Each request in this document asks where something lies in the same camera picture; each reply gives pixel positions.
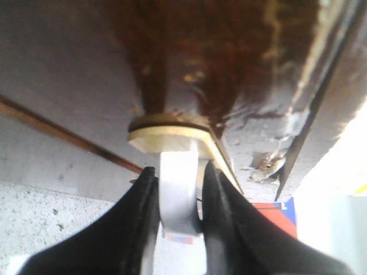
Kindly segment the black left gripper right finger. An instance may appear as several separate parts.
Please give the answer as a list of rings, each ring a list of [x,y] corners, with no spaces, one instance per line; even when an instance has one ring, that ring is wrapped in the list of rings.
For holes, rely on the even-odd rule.
[[[208,274],[352,274],[274,225],[212,162],[205,169],[202,210]]]

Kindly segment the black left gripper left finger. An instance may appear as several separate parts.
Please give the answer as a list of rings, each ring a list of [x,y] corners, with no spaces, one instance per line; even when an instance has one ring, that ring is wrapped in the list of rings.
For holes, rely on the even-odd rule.
[[[31,256],[19,274],[152,274],[158,228],[158,178],[146,167],[103,216]]]

